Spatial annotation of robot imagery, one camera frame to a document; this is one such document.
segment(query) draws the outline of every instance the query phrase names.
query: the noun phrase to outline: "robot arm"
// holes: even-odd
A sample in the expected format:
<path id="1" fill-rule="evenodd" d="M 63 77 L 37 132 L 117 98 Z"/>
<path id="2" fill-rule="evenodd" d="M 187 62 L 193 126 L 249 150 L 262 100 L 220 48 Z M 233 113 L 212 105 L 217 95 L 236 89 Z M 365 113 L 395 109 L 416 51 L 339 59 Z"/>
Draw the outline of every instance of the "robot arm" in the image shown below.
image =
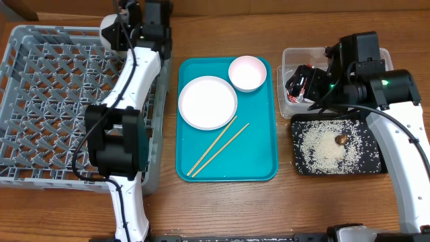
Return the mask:
<path id="1" fill-rule="evenodd" d="M 421 98 L 411 74 L 406 70 L 385 70 L 375 32 L 343 37 L 338 44 L 326 48 L 325 54 L 331 60 L 327 71 L 303 65 L 288 80 L 286 88 L 290 95 L 303 93 L 303 98 L 314 101 L 313 109 L 330 108 L 345 114 L 348 105 L 367 108 L 367 111 L 362 108 L 360 115 L 366 119 L 384 157 L 396 192 L 402 233 L 382 234 L 365 226 L 346 225 L 331 227 L 327 234 L 338 242 L 403 241 L 399 236 L 427 241 L 430 239 L 430 170 L 414 142 L 418 140 L 427 157 L 430 157 L 430 146 Z M 393 117 L 407 127 L 415 140 L 389 119 L 369 112 L 369 108 Z"/>
<path id="2" fill-rule="evenodd" d="M 390 104 L 384 112 L 406 126 L 430 157 L 421 106 L 402 102 Z M 430 181 L 423 159 L 409 137 L 391 121 L 373 113 L 366 121 L 381 148 L 396 192 L 400 231 L 421 233 L 422 226 L 430 225 Z"/>
<path id="3" fill-rule="evenodd" d="M 166 1 L 146 1 L 145 19 L 142 22 L 140 6 L 135 1 L 121 1 L 127 9 L 121 18 L 126 22 L 126 34 L 130 36 L 136 56 L 127 47 L 127 41 L 121 31 L 118 16 L 109 15 L 101 23 L 100 38 L 103 46 L 124 55 L 126 62 L 115 87 L 101 105 L 90 105 L 85 111 L 87 132 L 97 124 L 107 109 L 106 119 L 89 133 L 87 140 L 89 160 L 98 168 L 99 174 L 115 181 L 121 187 L 121 194 L 116 186 L 107 182 L 116 218 L 116 241 L 146 241 L 149 234 L 149 222 L 145 216 L 142 202 L 141 182 L 145 177 L 148 164 L 149 140 L 142 108 L 147 100 L 148 91 L 153 81 L 160 75 L 164 64 L 169 65 L 171 58 L 171 30 L 169 16 L 171 4 Z M 125 89 L 122 99 L 118 94 Z M 105 130 L 113 127 L 122 128 L 122 136 L 110 135 Z"/>
<path id="4" fill-rule="evenodd" d="M 151 50 L 150 48 L 134 47 L 134 53 L 136 53 L 136 70 L 134 71 L 132 80 L 123 95 L 123 100 L 121 100 L 115 108 L 124 110 L 127 107 L 132 107 L 135 110 L 142 111 L 149 87 L 155 77 L 160 73 L 161 61 L 159 53 Z M 131 74 L 132 67 L 133 58 L 131 50 L 128 50 L 126 63 L 122 68 L 121 75 L 118 78 L 115 87 L 102 102 L 102 104 L 106 104 L 107 108 L 112 106 L 116 101 L 119 92 L 124 88 L 127 79 Z"/>

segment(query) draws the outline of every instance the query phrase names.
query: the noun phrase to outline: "black tray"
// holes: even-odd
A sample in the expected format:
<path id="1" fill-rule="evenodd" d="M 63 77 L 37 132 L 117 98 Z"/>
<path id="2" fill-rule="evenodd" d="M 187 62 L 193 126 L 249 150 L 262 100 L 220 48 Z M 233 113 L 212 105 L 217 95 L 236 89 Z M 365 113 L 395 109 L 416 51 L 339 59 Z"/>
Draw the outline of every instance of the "black tray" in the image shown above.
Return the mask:
<path id="1" fill-rule="evenodd" d="M 303 153 L 300 151 L 295 144 L 300 144 L 303 142 L 302 138 L 299 137 L 299 134 L 302 134 L 304 124 L 299 122 L 309 122 L 309 121 L 318 121 L 318 120 L 334 120 L 334 117 L 337 117 L 336 114 L 324 114 L 321 116 L 319 114 L 295 114 L 291 117 L 291 131 L 293 137 L 293 153 L 294 153 L 294 167 L 296 171 L 300 175 L 345 175 L 345 174 L 327 174 L 321 171 L 315 172 L 309 170 L 306 162 L 303 158 Z M 386 173 L 386 166 L 384 162 L 384 158 L 380 152 L 380 148 L 372 134 L 372 131 L 367 126 L 367 122 L 364 119 L 361 119 L 358 113 L 350 114 L 343 118 L 338 118 L 338 120 L 358 120 L 360 125 L 358 126 L 359 134 L 363 137 L 362 141 L 371 144 L 369 146 L 363 146 L 363 155 L 358 162 L 357 169 L 353 169 L 350 173 L 346 174 L 375 174 L 375 173 Z M 350 130 L 343 130 L 343 133 L 351 134 Z M 376 148 L 379 152 L 379 159 L 375 157 L 370 157 L 369 154 L 372 151 L 374 152 Z"/>

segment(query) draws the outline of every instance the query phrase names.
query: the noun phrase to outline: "small brown object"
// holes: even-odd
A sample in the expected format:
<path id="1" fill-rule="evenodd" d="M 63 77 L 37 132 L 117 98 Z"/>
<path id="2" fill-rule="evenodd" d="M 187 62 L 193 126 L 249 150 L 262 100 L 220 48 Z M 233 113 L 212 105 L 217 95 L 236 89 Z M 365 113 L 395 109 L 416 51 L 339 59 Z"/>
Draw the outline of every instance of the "small brown object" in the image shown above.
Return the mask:
<path id="1" fill-rule="evenodd" d="M 346 134 L 338 135 L 338 136 L 336 136 L 336 138 L 335 138 L 335 142 L 336 142 L 338 145 L 345 145 L 345 144 L 347 143 L 347 140 L 348 140 L 348 138 L 347 138 L 347 135 L 346 135 Z"/>

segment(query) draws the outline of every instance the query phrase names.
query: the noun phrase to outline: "wooden table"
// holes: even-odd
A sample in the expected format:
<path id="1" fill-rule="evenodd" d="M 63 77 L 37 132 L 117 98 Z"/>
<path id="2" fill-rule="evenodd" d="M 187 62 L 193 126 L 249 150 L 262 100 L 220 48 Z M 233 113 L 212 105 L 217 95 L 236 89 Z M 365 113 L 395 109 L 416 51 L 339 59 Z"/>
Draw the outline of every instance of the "wooden table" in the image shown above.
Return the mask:
<path id="1" fill-rule="evenodd" d="M 328 226 L 363 223 L 398 229 L 398 212 L 388 175 L 299 176 L 291 164 L 289 120 L 275 95 L 279 171 L 268 182 L 189 184 L 176 174 L 177 76 L 181 63 L 198 56 L 262 56 L 273 78 L 287 47 L 330 46 L 339 37 L 375 30 L 390 51 L 394 68 L 414 76 L 430 131 L 430 12 L 392 11 L 178 17 L 172 19 L 173 77 L 164 119 L 164 153 L 159 190 L 144 199 L 153 234 L 285 235 L 323 232 Z M 98 26 L 86 22 L 32 24 Z M 10 32 L 15 24 L 7 24 Z M 9 34 L 4 34 L 4 48 Z M 0 190 L 0 238 L 4 241 L 87 241 L 115 231 L 109 194 L 74 190 Z"/>

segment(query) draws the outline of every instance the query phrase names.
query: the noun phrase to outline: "wood grain surface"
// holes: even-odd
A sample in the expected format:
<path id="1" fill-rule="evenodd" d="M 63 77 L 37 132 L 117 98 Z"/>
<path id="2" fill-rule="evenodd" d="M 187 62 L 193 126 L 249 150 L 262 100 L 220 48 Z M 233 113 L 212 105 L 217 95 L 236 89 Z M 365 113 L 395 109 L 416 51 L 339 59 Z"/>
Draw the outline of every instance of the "wood grain surface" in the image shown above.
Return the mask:
<path id="1" fill-rule="evenodd" d="M 428 134 L 429 22 L 428 11 L 173 18 L 173 77 L 165 106 L 160 185 L 156 194 L 144 199 L 152 233 L 285 235 L 323 232 L 341 223 L 397 230 L 397 205 L 389 175 L 304 177 L 294 171 L 289 120 L 280 116 L 276 95 L 279 171 L 271 181 L 183 181 L 175 170 L 178 70 L 192 57 L 250 54 L 268 60 L 275 79 L 285 48 L 329 46 L 339 37 L 375 30 L 380 46 L 390 51 L 394 68 L 413 74 L 423 98 Z M 41 24 L 98 26 L 99 21 Z M 7 24 L 5 31 L 10 32 L 14 25 Z M 3 35 L 0 50 L 7 36 Z M 90 237 L 111 237 L 115 231 L 108 194 L 1 189 L 0 195 L 2 241 L 87 241 Z"/>
<path id="2" fill-rule="evenodd" d="M 0 13 L 0 38 L 1 38 L 1 33 L 3 33 L 3 28 L 5 27 L 5 24 L 6 24 L 6 16 Z"/>
<path id="3" fill-rule="evenodd" d="M 144 7 L 144 1 L 138 0 Z M 3 0 L 27 20 L 104 17 L 114 12 L 112 0 Z M 171 0 L 173 16 L 220 16 L 272 13 L 430 10 L 428 0 Z"/>

